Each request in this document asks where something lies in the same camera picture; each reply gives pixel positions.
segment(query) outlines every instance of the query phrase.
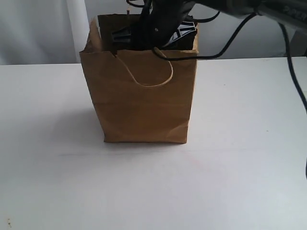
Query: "white table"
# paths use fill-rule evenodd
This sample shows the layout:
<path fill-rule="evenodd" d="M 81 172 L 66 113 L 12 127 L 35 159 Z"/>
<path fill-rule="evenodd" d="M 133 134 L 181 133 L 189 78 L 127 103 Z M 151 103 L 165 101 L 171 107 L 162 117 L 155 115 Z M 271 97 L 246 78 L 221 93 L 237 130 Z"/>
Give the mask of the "white table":
<path fill-rule="evenodd" d="M 285 58 L 199 62 L 186 145 L 103 143 L 80 65 L 0 66 L 0 106 L 0 230 L 307 229 Z"/>

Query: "black wire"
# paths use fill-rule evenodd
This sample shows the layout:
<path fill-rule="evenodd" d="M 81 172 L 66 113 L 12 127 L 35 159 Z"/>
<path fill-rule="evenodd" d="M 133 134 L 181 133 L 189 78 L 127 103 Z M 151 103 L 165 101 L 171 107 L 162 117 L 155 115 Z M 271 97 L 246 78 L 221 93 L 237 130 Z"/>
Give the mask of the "black wire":
<path fill-rule="evenodd" d="M 136 0 L 126 0 L 126 3 L 130 6 L 136 7 L 136 8 L 143 8 L 145 5 L 138 5 L 138 4 L 134 4 L 132 3 L 132 1 L 136 1 Z"/>
<path fill-rule="evenodd" d="M 232 44 L 232 42 L 234 41 L 234 39 L 236 38 L 236 36 L 239 34 L 239 32 L 241 31 L 241 29 L 244 27 L 244 25 L 251 20 L 252 18 L 254 18 L 256 16 L 255 13 L 250 14 L 247 18 L 245 18 L 243 20 L 243 22 L 241 22 L 241 24 L 238 26 L 238 28 L 236 29 L 236 31 L 233 33 L 233 35 L 231 36 L 231 38 L 229 39 L 229 41 L 226 43 L 226 45 L 224 46 L 224 48 L 216 55 L 212 55 L 212 56 L 191 56 L 191 57 L 176 57 L 176 58 L 169 58 L 169 57 L 164 57 L 162 55 L 160 55 L 159 53 L 156 52 L 155 48 L 152 48 L 152 52 L 159 58 L 165 60 L 165 61 L 183 61 L 183 60 L 192 60 L 192 59 L 205 59 L 205 60 L 209 60 L 209 59 L 216 59 L 219 58 L 220 56 L 222 56 L 227 49 L 230 47 L 230 45 Z"/>
<path fill-rule="evenodd" d="M 297 92 L 298 92 L 298 94 L 299 94 L 299 96 L 300 96 L 300 98 L 303 102 L 304 108 L 305 108 L 306 113 L 307 113 L 307 100 L 306 100 L 306 97 L 304 96 L 304 93 L 302 91 L 301 86 L 298 83 L 298 80 L 297 80 L 297 77 L 296 77 L 296 74 L 295 74 L 295 71 L 294 71 L 294 67 L 293 67 L 293 62 L 292 62 L 292 57 L 291 57 L 291 52 L 290 52 L 289 36 L 288 36 L 288 33 L 287 33 L 285 26 L 283 24 L 280 24 L 280 23 L 279 23 L 279 26 L 282 29 L 284 41 L 285 41 L 285 44 L 286 44 L 286 55 L 287 55 L 288 66 L 289 66 L 291 78 L 292 78 L 294 86 L 296 87 L 296 90 L 297 90 Z"/>
<path fill-rule="evenodd" d="M 194 19 L 192 17 L 187 17 L 187 21 L 189 22 L 194 22 L 194 23 L 209 23 L 209 22 L 212 22 L 214 19 L 216 19 L 219 15 L 220 15 L 220 11 L 218 11 L 218 13 L 211 17 L 211 18 L 206 18 L 206 19 Z"/>

